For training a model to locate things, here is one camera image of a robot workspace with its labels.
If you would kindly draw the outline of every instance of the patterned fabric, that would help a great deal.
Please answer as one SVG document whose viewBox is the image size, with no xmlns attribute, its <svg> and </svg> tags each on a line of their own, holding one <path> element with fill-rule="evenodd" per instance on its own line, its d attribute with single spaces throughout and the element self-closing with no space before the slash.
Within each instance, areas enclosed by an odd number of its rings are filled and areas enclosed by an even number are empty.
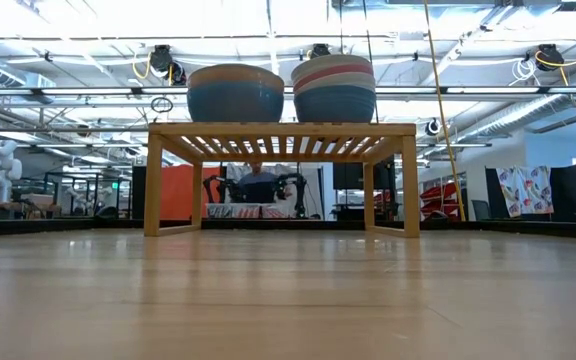
<svg viewBox="0 0 576 360">
<path fill-rule="evenodd" d="M 512 167 L 497 169 L 501 192 L 510 217 L 521 214 L 552 214 L 550 168 Z"/>
</svg>

